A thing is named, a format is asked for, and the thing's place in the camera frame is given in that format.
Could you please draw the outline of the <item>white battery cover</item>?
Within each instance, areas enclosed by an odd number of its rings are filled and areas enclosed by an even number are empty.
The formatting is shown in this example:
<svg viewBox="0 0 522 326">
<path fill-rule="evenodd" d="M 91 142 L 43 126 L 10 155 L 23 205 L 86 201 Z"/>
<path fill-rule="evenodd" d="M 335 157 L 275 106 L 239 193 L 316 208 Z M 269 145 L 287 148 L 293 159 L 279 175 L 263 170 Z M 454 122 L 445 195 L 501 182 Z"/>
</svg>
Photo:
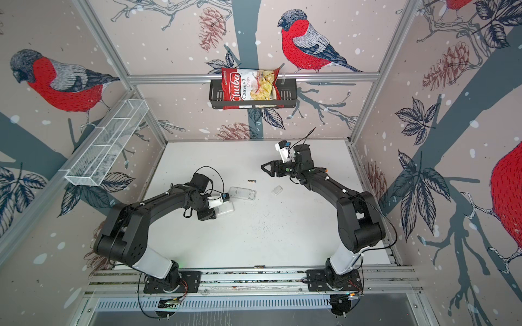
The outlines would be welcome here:
<svg viewBox="0 0 522 326">
<path fill-rule="evenodd" d="M 274 195 L 278 195 L 278 194 L 280 194 L 282 191 L 283 191 L 283 188 L 282 188 L 281 186 L 277 186 L 277 187 L 275 187 L 275 188 L 272 190 L 272 193 L 273 193 Z"/>
</svg>

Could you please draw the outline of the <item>white remote control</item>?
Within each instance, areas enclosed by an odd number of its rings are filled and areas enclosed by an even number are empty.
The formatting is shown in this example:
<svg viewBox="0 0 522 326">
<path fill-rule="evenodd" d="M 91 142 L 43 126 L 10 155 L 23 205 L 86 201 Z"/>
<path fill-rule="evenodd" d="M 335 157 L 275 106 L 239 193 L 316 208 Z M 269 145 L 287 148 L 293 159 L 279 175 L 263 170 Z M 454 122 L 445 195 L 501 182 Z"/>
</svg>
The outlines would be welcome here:
<svg viewBox="0 0 522 326">
<path fill-rule="evenodd" d="M 244 187 L 230 187 L 228 193 L 231 198 L 242 200 L 254 200 L 256 198 L 256 191 Z"/>
<path fill-rule="evenodd" d="M 232 202 L 225 202 L 220 206 L 215 208 L 215 213 L 217 216 L 225 215 L 232 213 L 235 210 Z"/>
</svg>

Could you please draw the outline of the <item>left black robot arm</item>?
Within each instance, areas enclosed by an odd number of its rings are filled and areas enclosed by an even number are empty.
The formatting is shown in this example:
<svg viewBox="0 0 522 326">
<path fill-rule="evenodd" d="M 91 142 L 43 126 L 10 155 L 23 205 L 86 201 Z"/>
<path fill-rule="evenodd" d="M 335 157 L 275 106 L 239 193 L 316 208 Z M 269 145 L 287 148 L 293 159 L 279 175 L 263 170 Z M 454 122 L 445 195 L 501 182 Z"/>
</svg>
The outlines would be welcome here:
<svg viewBox="0 0 522 326">
<path fill-rule="evenodd" d="M 114 205 L 95 240 L 94 252 L 149 277 L 167 280 L 172 287 L 178 286 L 178 263 L 149 246 L 149 229 L 155 221 L 178 209 L 195 211 L 203 220 L 213 219 L 215 213 L 205 193 L 210 182 L 210 178 L 195 173 L 190 182 L 172 185 L 145 201 Z"/>
</svg>

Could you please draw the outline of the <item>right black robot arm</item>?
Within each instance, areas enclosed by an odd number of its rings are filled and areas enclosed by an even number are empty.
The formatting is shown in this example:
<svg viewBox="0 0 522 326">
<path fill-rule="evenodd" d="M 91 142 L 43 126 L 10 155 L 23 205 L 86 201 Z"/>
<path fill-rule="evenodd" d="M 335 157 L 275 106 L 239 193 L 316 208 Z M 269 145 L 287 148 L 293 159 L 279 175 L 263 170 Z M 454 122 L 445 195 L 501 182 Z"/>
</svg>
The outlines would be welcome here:
<svg viewBox="0 0 522 326">
<path fill-rule="evenodd" d="M 327 259 L 324 273 L 331 288 L 341 288 L 355 273 L 356 263 L 386 237 L 375 198 L 369 192 L 357 192 L 342 185 L 330 177 L 326 168 L 315 166 L 308 145 L 291 146 L 280 141 L 275 147 L 281 158 L 263 164 L 261 169 L 270 177 L 296 179 L 336 209 L 341 245 Z"/>
</svg>

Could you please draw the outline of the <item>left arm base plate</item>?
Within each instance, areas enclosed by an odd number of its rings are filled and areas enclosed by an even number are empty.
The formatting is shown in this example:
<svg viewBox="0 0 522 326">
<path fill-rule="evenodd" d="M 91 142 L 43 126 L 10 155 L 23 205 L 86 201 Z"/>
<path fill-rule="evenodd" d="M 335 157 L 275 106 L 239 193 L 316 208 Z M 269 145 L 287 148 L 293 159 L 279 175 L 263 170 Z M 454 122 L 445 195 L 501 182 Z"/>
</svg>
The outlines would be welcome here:
<svg viewBox="0 0 522 326">
<path fill-rule="evenodd" d="M 148 275 L 144 281 L 144 293 L 197 293 L 201 276 L 202 273 L 200 271 L 178 271 L 177 273 L 170 273 L 164 279 Z"/>
</svg>

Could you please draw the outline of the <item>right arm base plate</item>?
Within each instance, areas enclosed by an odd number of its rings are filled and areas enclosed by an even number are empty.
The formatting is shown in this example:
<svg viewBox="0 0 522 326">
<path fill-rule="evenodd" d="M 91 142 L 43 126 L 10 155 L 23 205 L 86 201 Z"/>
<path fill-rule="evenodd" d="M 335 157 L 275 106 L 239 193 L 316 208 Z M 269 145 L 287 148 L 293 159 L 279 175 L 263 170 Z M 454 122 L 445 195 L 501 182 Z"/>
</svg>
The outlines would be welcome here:
<svg viewBox="0 0 522 326">
<path fill-rule="evenodd" d="M 362 279 L 357 270 L 338 275 L 332 268 L 307 270 L 305 283 L 309 291 L 351 291 L 361 292 Z"/>
</svg>

